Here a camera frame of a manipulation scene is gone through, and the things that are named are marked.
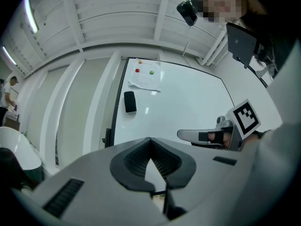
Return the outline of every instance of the ceiling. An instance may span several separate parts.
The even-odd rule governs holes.
[[[36,34],[16,9],[1,42],[26,76],[53,59],[91,46],[151,44],[204,57],[221,29],[199,17],[189,29],[176,10],[183,0],[30,0]]]

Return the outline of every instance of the paper sheet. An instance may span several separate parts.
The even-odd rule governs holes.
[[[128,80],[129,86],[136,86],[141,89],[161,91],[160,78],[161,78],[161,63],[159,61],[136,59],[131,78]]]

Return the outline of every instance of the ceiling beam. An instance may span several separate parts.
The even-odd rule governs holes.
[[[14,43],[14,41],[12,40],[10,34],[7,34],[4,38],[3,43],[6,43],[6,45],[8,46],[8,49],[10,49],[11,53],[13,55],[11,55],[15,62],[17,63],[17,65],[22,65],[28,72],[32,70],[32,67],[29,65],[29,63],[25,60],[25,58],[23,57],[23,55],[21,54],[21,52],[19,51],[18,47],[16,46],[16,44]]]
[[[79,50],[83,52],[81,44],[85,42],[83,31],[79,24],[79,17],[77,15],[75,0],[63,0],[65,14],[71,28],[74,40],[79,47]]]
[[[27,40],[29,41],[30,45],[32,46],[33,51],[39,57],[40,61],[41,62],[45,61],[46,60],[46,55],[44,54],[44,52],[40,48],[38,42],[34,38],[32,32],[29,28],[29,25],[27,23],[24,23],[24,24],[21,24],[21,27],[23,28],[23,31],[25,33],[25,36],[26,36]]]
[[[8,58],[4,52],[3,52],[3,55],[5,56],[5,59],[3,58],[3,60],[6,61],[7,66],[12,71],[17,71],[20,74],[22,74],[22,76],[24,76],[31,70],[31,69],[28,69],[29,64],[25,61],[25,59],[23,58],[21,53],[19,53],[18,49],[13,49],[13,46],[12,46],[11,42],[9,41],[9,39],[7,38],[7,36],[5,36],[3,38],[4,38],[4,40],[2,42],[0,42],[1,50],[2,50],[2,46],[4,46],[6,48],[6,50],[8,51],[8,53],[10,54],[10,56],[16,62],[17,66],[14,65],[12,62],[10,62],[10,60],[8,61]]]
[[[181,53],[183,53],[184,47],[180,46],[180,45],[176,45],[174,43],[169,43],[169,42],[164,42],[164,41],[159,41],[159,40],[153,40],[153,39],[138,39],[138,38],[113,38],[113,39],[100,39],[100,40],[95,40],[92,42],[86,42],[84,44],[82,44],[82,48],[89,48],[92,46],[98,46],[98,45],[111,45],[111,44],[119,44],[121,46],[124,46],[125,44],[143,44],[146,46],[157,46],[157,47],[161,47],[161,48],[171,48],[173,50],[178,50]],[[28,73],[27,75],[25,75],[25,78],[28,78],[30,75],[32,75],[34,72],[36,72],[37,70],[39,70],[40,68],[44,67],[45,65],[51,63],[54,59],[57,59],[61,56],[64,56],[65,54],[68,54],[70,52],[76,51],[78,50],[78,46],[74,46],[71,48],[67,48],[66,50],[62,50],[59,53],[51,56],[50,58],[48,58],[46,61],[44,61],[43,63],[40,63],[39,65],[34,67],[34,71],[31,71],[30,73]],[[196,57],[204,57],[204,54],[201,54],[195,50],[192,50],[190,48],[186,49],[186,54],[189,55],[193,55]]]
[[[168,2],[169,2],[169,0],[161,0],[160,7],[159,7],[159,13],[157,16],[154,40],[159,40],[159,38],[160,38]]]

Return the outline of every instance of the whiteboard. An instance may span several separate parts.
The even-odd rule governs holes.
[[[152,60],[140,59],[146,63]],[[177,137],[180,129],[213,129],[216,119],[234,105],[220,78],[205,72],[161,62],[161,91],[150,91],[128,85],[136,58],[128,58],[124,79],[121,78],[120,98],[117,98],[116,124],[112,123],[114,145],[144,137],[160,137],[191,146]],[[124,92],[133,91],[136,113],[126,113]],[[145,180],[154,184],[156,192],[165,191],[165,181],[150,161]]]

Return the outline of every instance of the cable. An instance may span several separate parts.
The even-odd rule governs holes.
[[[263,80],[263,79],[261,79],[261,78],[259,78],[258,76],[257,76],[257,74],[256,74],[256,72],[255,72],[255,70],[251,67],[251,66],[249,66],[248,65],[248,69],[260,80],[260,82],[263,84],[263,86],[265,87],[265,88],[267,88],[268,87],[268,85],[267,85],[267,83]]]
[[[187,33],[187,37],[188,37],[188,42],[184,48],[184,51],[183,51],[183,54],[182,54],[182,57],[184,57],[184,54],[186,52],[186,49],[188,48],[188,45],[189,45],[189,42],[190,42],[190,37],[189,37],[189,32],[190,32],[190,29],[191,29],[191,26],[189,27],[189,30],[188,30],[188,33]]]
[[[188,63],[188,61],[183,57],[183,59]],[[188,63],[188,65],[191,67],[191,65]],[[191,67],[192,68],[192,67]]]

